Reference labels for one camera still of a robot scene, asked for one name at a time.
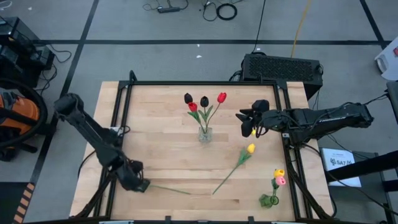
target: glass vase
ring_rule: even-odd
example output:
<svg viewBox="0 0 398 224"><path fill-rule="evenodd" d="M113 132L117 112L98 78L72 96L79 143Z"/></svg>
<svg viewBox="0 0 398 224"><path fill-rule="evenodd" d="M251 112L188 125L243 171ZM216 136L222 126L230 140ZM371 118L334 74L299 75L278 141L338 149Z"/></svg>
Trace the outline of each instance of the glass vase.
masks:
<svg viewBox="0 0 398 224"><path fill-rule="evenodd" d="M279 204L279 198L275 195L269 196L266 194L261 195L259 198L261 207L271 208L273 205Z"/></svg>
<svg viewBox="0 0 398 224"><path fill-rule="evenodd" d="M204 133L202 128L199 127L198 138L199 138L200 142L211 142L211 140L213 139L213 129L207 128L207 132Z"/></svg>

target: pink tulip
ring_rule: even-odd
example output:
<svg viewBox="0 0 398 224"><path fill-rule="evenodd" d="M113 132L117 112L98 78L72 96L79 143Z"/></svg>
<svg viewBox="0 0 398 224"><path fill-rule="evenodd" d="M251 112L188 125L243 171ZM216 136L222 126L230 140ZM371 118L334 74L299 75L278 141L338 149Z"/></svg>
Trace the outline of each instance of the pink tulip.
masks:
<svg viewBox="0 0 398 224"><path fill-rule="evenodd" d="M286 180L284 179L284 177L277 177L275 178L275 182L277 185L282 186L286 184Z"/></svg>

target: yellow tulip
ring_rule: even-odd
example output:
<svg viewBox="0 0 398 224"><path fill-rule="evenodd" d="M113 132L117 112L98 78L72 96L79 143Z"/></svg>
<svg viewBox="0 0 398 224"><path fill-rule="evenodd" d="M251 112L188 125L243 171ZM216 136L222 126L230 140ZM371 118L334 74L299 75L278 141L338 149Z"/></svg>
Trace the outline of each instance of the yellow tulip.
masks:
<svg viewBox="0 0 398 224"><path fill-rule="evenodd" d="M284 170L275 170L275 172L274 172L274 177L275 178L277 178L277 177L283 177L285 175L285 171Z"/></svg>
<svg viewBox="0 0 398 224"><path fill-rule="evenodd" d="M252 143L248 146L248 148L246 150L248 153L252 154L252 153L254 153L255 149L256 149L256 146Z"/></svg>

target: power adapter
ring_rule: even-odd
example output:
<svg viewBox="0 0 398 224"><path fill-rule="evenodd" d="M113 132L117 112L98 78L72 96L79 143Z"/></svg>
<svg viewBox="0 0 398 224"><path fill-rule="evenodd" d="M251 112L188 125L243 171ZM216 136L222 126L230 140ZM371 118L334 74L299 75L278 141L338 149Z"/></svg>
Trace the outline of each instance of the power adapter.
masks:
<svg viewBox="0 0 398 224"><path fill-rule="evenodd" d="M157 12L158 13L166 13L166 12L179 12L181 9L179 7L158 7Z"/></svg>

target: wooden tabletop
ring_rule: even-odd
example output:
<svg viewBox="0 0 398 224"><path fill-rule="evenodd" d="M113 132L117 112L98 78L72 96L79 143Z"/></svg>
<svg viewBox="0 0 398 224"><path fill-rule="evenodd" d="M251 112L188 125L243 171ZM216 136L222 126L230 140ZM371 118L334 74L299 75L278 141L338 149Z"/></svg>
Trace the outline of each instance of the wooden tabletop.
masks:
<svg viewBox="0 0 398 224"><path fill-rule="evenodd" d="M102 84L94 119L103 127L111 123L117 86L118 82ZM288 89L293 108L308 107L302 83L288 83ZM210 104L217 104L221 91L228 96L211 120L213 140L200 143L198 124L187 114L183 95L189 92L195 102L206 95ZM152 187L137 193L125 191L117 183L112 219L164 220L170 215L172 220L245 221L253 216L256 221L294 221L288 184L277 191L278 206L262 208L258 201L262 194L272 194L273 171L286 168L280 133L269 131L259 139L241 136L241 123L235 113L260 99L268 100L271 110L276 109L270 86L134 86L127 117L131 132L124 137L124 153L144 163L145 178L152 184L191 195ZM212 195L236 165L240 150L250 143L257 146L252 158ZM314 140L310 145L317 148ZM92 150L88 144L85 156ZM301 153L309 191L332 214L321 159L308 149ZM95 156L83 166L70 215L77 214L90 200L98 187L101 169ZM304 217L302 195L297 192ZM107 197L108 191L104 194L102 214Z"/></svg>

